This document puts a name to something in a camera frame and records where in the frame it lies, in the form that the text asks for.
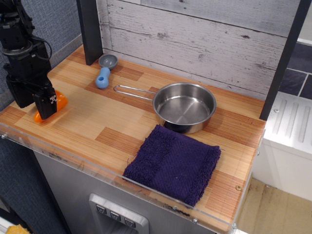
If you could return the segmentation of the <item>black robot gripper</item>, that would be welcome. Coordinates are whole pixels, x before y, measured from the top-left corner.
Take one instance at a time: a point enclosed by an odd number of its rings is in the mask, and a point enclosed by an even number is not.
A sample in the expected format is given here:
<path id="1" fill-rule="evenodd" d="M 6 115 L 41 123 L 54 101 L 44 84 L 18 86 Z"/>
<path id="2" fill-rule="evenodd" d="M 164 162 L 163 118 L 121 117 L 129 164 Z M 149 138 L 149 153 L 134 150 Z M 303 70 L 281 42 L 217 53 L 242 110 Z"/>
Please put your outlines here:
<path id="1" fill-rule="evenodd" d="M 33 35 L 34 29 L 20 0 L 0 2 L 1 52 L 9 60 L 4 65 L 7 85 L 20 108 L 35 103 L 46 120 L 57 112 L 57 95 L 47 77 L 52 53 L 45 40 Z"/>

